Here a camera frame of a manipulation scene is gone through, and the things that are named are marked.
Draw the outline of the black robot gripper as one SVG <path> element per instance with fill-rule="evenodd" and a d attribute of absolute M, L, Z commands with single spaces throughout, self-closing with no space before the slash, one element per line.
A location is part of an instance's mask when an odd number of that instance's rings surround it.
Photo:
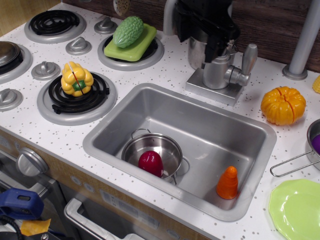
<path fill-rule="evenodd" d="M 231 4 L 231 0 L 179 0 L 175 4 L 174 23 L 180 42 L 199 32 L 205 34 L 205 63 L 224 55 L 226 45 L 241 34 L 228 13 Z"/>

